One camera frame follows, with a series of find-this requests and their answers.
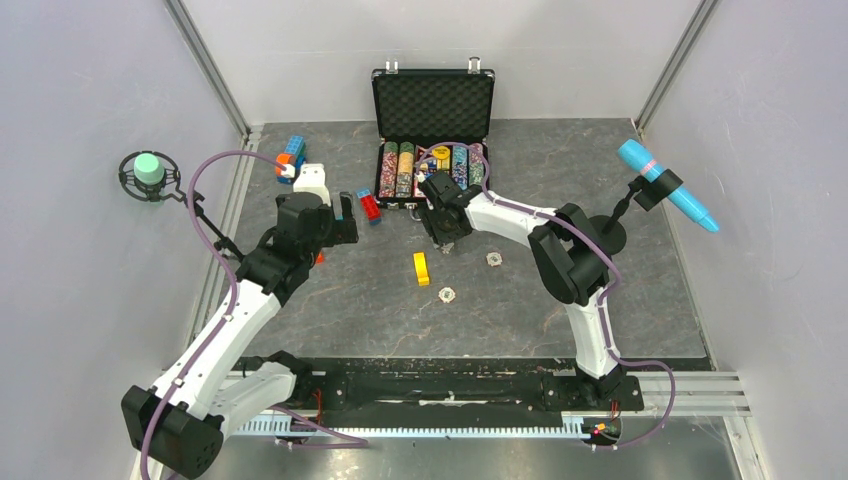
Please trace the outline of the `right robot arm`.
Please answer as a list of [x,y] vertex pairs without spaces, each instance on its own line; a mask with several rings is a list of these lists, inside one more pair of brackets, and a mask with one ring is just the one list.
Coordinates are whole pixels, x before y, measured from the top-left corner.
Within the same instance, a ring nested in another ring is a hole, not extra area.
[[529,206],[479,185],[463,189],[444,172],[422,177],[419,188],[427,199],[420,217],[436,245],[450,245],[480,231],[531,250],[545,289],[567,309],[577,347],[580,400],[591,408],[612,401],[625,371],[602,315],[611,258],[627,240],[620,215],[587,217],[575,204],[559,209]]

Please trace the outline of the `black poker chip case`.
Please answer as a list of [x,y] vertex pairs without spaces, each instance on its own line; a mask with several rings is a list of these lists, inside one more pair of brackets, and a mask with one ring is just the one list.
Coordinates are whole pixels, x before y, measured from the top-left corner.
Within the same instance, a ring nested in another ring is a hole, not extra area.
[[372,193],[381,209],[414,209],[424,201],[415,184],[397,193],[401,147],[412,153],[441,142],[486,144],[496,74],[471,57],[465,68],[401,68],[395,61],[370,75],[378,136]]

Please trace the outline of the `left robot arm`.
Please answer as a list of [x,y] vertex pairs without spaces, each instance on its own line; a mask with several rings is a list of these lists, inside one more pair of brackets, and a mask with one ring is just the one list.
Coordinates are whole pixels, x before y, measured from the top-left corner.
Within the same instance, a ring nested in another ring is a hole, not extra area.
[[358,241],[354,197],[341,211],[321,196],[277,197],[277,221],[241,260],[228,297],[180,358],[151,386],[130,387],[120,407],[142,476],[154,460],[175,476],[196,479],[213,464],[225,440],[275,404],[306,405],[314,394],[309,367],[275,355],[236,384],[222,385],[255,335],[308,279],[322,250]]

